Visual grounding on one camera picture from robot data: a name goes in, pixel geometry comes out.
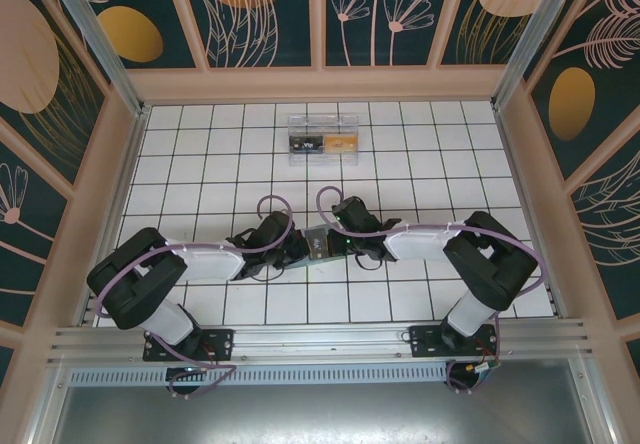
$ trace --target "dark teal wallpaper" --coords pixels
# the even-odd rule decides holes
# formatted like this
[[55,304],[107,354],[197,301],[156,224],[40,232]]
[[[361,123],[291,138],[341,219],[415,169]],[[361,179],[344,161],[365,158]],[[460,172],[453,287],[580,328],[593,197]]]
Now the dark teal wallpaper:
[[195,67],[173,0],[87,0],[127,69]]
[[540,58],[542,57],[542,54],[544,53],[544,51],[547,48],[548,41],[551,39],[551,36],[553,36],[556,33],[556,31],[558,30],[558,27],[560,27],[560,24],[562,24],[562,21],[564,20],[564,17],[566,16],[567,11],[571,7],[571,4],[573,4],[573,1],[574,0],[566,0],[565,1],[564,5],[562,6],[562,9],[560,9],[560,12],[558,13],[558,16],[556,17],[555,22],[553,23],[553,25],[549,29],[549,32],[547,32],[547,34],[544,37],[544,39],[542,40],[542,42],[540,43],[540,47],[538,48],[538,51],[535,53],[535,55],[531,59],[531,62],[529,63],[529,66],[524,71],[524,79],[526,81],[529,80],[529,76],[531,75],[533,70],[538,65],[538,62],[540,61]]
[[0,143],[0,321],[24,324],[66,205]]
[[572,200],[616,317],[640,313],[640,133]]
[[4,376],[7,375],[7,370],[9,369],[9,363],[11,362],[12,356],[13,356],[13,349],[9,347],[0,346],[0,388],[2,388],[2,383],[4,382]]
[[631,360],[633,361],[633,365],[636,368],[636,372],[638,373],[638,377],[640,378],[640,339],[627,341],[627,349],[631,356]]
[[427,63],[444,0],[326,1],[327,66]]
[[442,64],[506,64],[539,0],[461,0]]
[[73,183],[104,95],[40,0],[0,9],[0,118]]
[[310,66],[309,0],[190,0],[211,67]]
[[640,0],[588,0],[531,93],[565,178],[640,104]]

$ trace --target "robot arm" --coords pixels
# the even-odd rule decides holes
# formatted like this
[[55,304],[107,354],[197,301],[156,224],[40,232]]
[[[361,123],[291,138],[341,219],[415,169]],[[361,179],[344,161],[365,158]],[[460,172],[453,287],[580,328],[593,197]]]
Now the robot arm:
[[[381,223],[357,197],[345,199],[334,206],[332,212],[350,232],[375,233],[391,229],[398,232],[389,236],[350,238],[328,225],[303,230],[293,225],[278,246],[264,252],[242,254],[242,248],[262,248],[283,235],[289,216],[275,211],[257,229],[228,238],[232,246],[225,243],[220,249],[209,246],[206,250],[194,250],[185,244],[183,249],[143,261],[116,283],[104,298],[104,307],[120,329],[142,327],[182,354],[190,355],[199,345],[201,329],[185,309],[165,299],[178,280],[233,281],[255,276],[265,266],[286,270],[321,265],[347,255],[368,255],[379,261],[448,260],[469,288],[441,325],[442,340],[455,349],[492,315],[511,305],[537,265],[531,256],[497,238],[447,228],[409,230],[409,225],[399,219]],[[513,237],[485,212],[474,213],[465,224]],[[156,229],[142,229],[91,271],[87,278],[89,287],[99,295],[125,266],[167,244],[175,243],[164,239]]]

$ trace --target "white grid floor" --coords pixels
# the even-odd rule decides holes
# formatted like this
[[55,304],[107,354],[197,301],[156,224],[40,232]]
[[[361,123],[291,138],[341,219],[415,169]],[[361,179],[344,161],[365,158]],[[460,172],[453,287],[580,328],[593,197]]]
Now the white grid floor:
[[[287,117],[304,113],[357,115],[358,166],[290,167]],[[491,107],[480,101],[154,107],[118,243],[146,226],[222,241],[257,227],[256,203],[271,193],[290,202],[297,228],[317,225],[315,195],[327,185],[382,219],[442,223],[488,210],[531,245]],[[326,197],[329,210],[335,195]],[[202,325],[415,321],[443,318],[466,290],[451,265],[429,261],[364,271],[351,257],[258,277],[267,282],[181,282],[170,299]],[[553,315],[544,286],[502,313]]]

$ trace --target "flower illustration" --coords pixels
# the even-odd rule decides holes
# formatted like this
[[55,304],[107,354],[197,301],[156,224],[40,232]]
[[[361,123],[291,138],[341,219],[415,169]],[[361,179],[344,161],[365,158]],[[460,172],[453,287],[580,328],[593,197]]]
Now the flower illustration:
[[15,224],[20,220],[20,207],[27,192],[29,174],[16,166],[14,177],[6,163],[0,164],[0,222]]
[[347,66],[351,66],[349,60],[349,52],[347,51],[347,40],[344,34],[344,23],[362,19],[369,15],[369,8],[364,7],[365,0],[331,0],[333,10],[336,11],[338,20],[340,21],[340,30],[342,31],[342,48],[344,49],[344,57],[347,60]]
[[433,25],[433,14],[429,0],[384,0],[384,12],[389,21],[391,31],[391,46],[389,51],[389,65],[393,66],[393,43],[395,35],[402,31],[423,29]]

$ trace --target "clear plastic box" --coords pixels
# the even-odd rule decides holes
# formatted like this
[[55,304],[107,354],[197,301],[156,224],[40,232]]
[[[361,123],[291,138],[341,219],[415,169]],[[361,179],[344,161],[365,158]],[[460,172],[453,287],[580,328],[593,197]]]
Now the clear plastic box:
[[289,164],[357,165],[358,116],[289,116]]

